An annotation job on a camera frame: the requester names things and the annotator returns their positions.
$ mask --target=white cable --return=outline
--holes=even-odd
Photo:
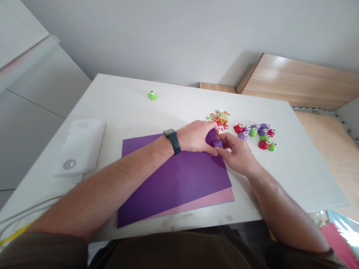
[[[40,203],[38,203],[38,204],[36,204],[36,205],[33,205],[32,207],[29,207],[29,208],[27,208],[27,209],[25,209],[25,210],[23,210],[23,211],[21,211],[21,212],[15,214],[15,215],[12,215],[11,217],[8,217],[8,218],[6,218],[6,219],[0,221],[0,225],[3,224],[4,222],[7,222],[8,220],[11,220],[11,219],[13,219],[13,218],[15,218],[15,217],[17,217],[17,216],[19,216],[19,215],[21,215],[21,214],[24,214],[24,213],[30,211],[31,209],[34,209],[35,207],[38,207],[38,206],[40,206],[40,205],[42,205],[42,204],[44,204],[44,203],[46,203],[46,202],[49,202],[49,201],[52,201],[52,200],[55,200],[55,199],[59,199],[59,198],[61,198],[62,196],[63,196],[63,195],[55,196],[55,197],[46,199],[45,201],[42,201],[42,202],[40,202]]]
[[[11,225],[13,225],[15,222],[18,222],[19,220],[21,220],[21,219],[23,219],[23,218],[25,218],[25,217],[27,217],[27,216],[33,214],[33,213],[36,213],[36,212],[38,212],[38,211],[47,209],[47,208],[51,207],[52,205],[53,205],[53,204],[51,204],[51,205],[46,205],[46,206],[44,206],[44,207],[42,207],[42,208],[39,208],[39,209],[37,209],[37,210],[35,210],[35,211],[32,211],[32,212],[29,212],[29,213],[27,213],[27,214],[21,216],[20,218],[17,218],[16,220],[10,222],[8,225],[6,225],[6,226],[0,231],[0,239],[1,239],[1,236],[3,235],[3,233],[7,230],[7,228],[9,228],[9,227],[10,227]]]
[[[81,178],[81,181],[80,181],[80,182],[82,182],[82,181],[85,179],[85,175],[86,175],[85,173],[82,174],[82,178]],[[31,207],[29,207],[29,208],[23,210],[23,211],[20,211],[19,213],[15,214],[15,215],[12,215],[12,216],[10,216],[10,217],[7,217],[6,219],[3,219],[2,221],[0,221],[0,225],[3,224],[3,223],[5,223],[5,222],[7,222],[7,221],[9,221],[9,220],[12,220],[13,218],[16,218],[17,216],[20,216],[21,214],[24,214],[24,213],[26,213],[26,212],[29,212],[31,209],[34,209],[34,208],[36,208],[36,207],[38,207],[38,206],[40,206],[40,205],[42,205],[42,204],[44,204],[44,203],[46,203],[46,202],[49,202],[49,201],[52,201],[52,200],[55,200],[55,199],[59,199],[59,198],[61,198],[61,197],[63,197],[63,195],[58,195],[58,196],[55,196],[55,197],[46,199],[45,201],[42,201],[42,202],[40,202],[40,203],[37,203],[37,204],[35,204],[35,205],[33,205],[33,206],[31,206]],[[10,224],[6,225],[5,228],[3,228],[3,230],[0,232],[0,238],[1,238],[1,235],[3,234],[3,232],[4,232],[8,227],[10,227],[12,224],[14,224],[15,222],[17,222],[17,221],[23,219],[24,217],[27,217],[27,216],[29,216],[29,215],[35,213],[35,212],[38,212],[38,211],[43,210],[43,209],[45,209],[45,208],[51,207],[53,204],[47,205],[47,206],[42,207],[42,208],[40,208],[40,209],[38,209],[38,210],[35,210],[35,211],[30,212],[30,213],[28,213],[28,214],[25,214],[24,216],[21,216],[20,218],[16,219],[15,221],[11,222]]]

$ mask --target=paper confetti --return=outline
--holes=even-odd
[[[209,117],[206,117],[208,121],[215,121],[218,125],[218,127],[221,128],[221,130],[228,129],[228,117],[230,114],[227,111],[224,111],[223,113],[219,110],[215,110],[215,113],[211,113]]]

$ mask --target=forearm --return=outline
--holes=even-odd
[[[173,154],[171,142],[161,136],[77,185],[27,232],[70,234],[90,241],[132,193]]]
[[[324,253],[329,245],[307,213],[261,168],[248,176],[268,227],[279,242],[288,246]]]

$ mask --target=wooden shelf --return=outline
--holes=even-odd
[[[199,83],[200,89],[207,89],[207,90],[215,90],[218,92],[229,92],[229,93],[236,93],[236,90],[232,86],[225,86],[225,85],[218,85],[212,83]]]

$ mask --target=white cabinet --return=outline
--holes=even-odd
[[[20,0],[0,1],[0,68],[49,35]]]
[[[63,121],[7,90],[0,94],[0,190],[17,187]]]
[[[91,80],[57,45],[8,89],[66,118]]]
[[[0,209],[91,81],[20,0],[0,0]]]

